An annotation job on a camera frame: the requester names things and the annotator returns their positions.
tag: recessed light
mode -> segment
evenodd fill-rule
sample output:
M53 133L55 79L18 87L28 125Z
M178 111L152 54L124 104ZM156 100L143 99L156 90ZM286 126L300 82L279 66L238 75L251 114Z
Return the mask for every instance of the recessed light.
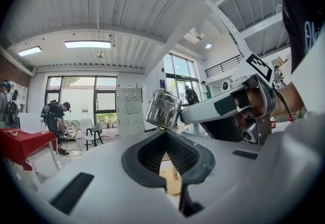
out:
M41 51L42 51L42 49L39 46L37 46L37 47L33 47L30 49L21 51L18 54L22 57L22 56L30 55L30 54L41 52Z
M107 41L70 41L64 43L67 48L111 48Z

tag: black metal railing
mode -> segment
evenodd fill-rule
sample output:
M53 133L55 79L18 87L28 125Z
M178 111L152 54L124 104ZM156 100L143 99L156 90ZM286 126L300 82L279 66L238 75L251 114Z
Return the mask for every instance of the black metal railing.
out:
M209 78L209 77L212 77L219 73L222 73L222 72L225 72L227 70L237 67L239 65L239 61L241 61L242 59L243 58L241 55L237 55L237 56L232 57L222 63L217 64L216 66L208 68L207 70L205 70L207 77Z

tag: red tablecloth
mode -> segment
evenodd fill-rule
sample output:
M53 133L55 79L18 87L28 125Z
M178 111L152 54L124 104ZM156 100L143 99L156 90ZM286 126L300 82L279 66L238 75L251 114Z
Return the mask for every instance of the red tablecloth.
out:
M56 151L56 137L51 132L29 134L19 131L14 137L6 130L0 130L0 153L2 157L6 157L11 161L23 166L25 171L31 171L31 166L26 162L29 155L37 149L52 142L53 150Z

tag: ceiling pipe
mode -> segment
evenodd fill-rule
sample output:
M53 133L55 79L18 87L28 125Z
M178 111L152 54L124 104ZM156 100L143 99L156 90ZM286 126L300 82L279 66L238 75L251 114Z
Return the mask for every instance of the ceiling pipe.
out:
M10 56L3 47L0 46L0 53L4 58L6 58L8 61L10 61L14 66L16 66L21 71L25 72L27 75L33 77L36 72L36 67L33 68L33 71L31 72L27 68L25 68L20 62L18 62L16 59L14 59L12 56Z
M206 61L206 60L207 60L206 58L202 57L201 55L199 55L199 54L197 54L197 53L195 53L195 52L192 52L192 51L190 51L190 50L184 48L183 46L181 46L181 45L179 45L179 44L176 44L176 45L175 45L175 49L176 49L176 50L179 50L179 51L186 52L186 53L188 53L188 54L190 54L190 55L192 55L192 56L194 56L194 57L196 57L196 58L199 58L199 59L202 60L202 61Z

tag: large window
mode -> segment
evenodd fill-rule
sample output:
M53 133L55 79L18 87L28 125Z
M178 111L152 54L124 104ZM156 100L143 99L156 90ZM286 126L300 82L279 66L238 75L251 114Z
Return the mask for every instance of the large window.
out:
M90 118L95 124L116 123L116 77L49 77L45 105L52 100L69 102L64 123L78 125L81 118Z
M164 63L167 90L171 91L174 96L183 100L183 103L187 103L185 99L185 86L189 86L191 89L194 89L201 101L199 80L194 68L194 63L173 54L167 54L164 57Z

